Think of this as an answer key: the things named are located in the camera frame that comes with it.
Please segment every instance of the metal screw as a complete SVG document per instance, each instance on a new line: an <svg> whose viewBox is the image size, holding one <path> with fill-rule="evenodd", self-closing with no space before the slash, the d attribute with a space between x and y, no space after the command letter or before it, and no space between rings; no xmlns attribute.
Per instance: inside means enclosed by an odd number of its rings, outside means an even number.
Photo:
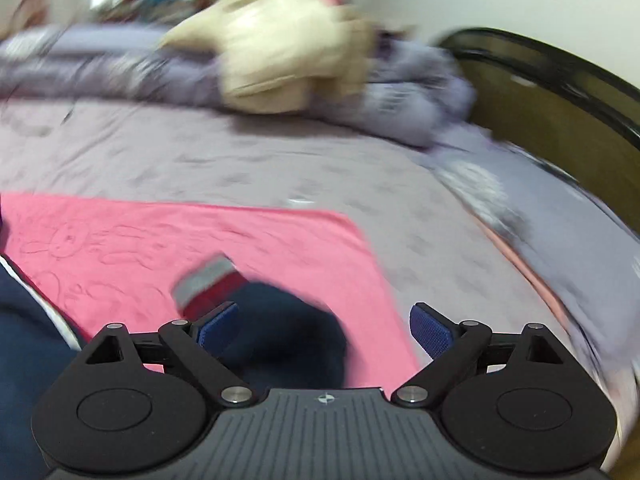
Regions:
<svg viewBox="0 0 640 480"><path fill-rule="evenodd" d="M423 402L426 400L429 393L420 386L403 386L396 392L396 395L398 399L413 404L414 402Z"/></svg>
<svg viewBox="0 0 640 480"><path fill-rule="evenodd" d="M244 404L251 399L252 395L252 391L244 386L230 386L221 393L221 397L232 404Z"/></svg>

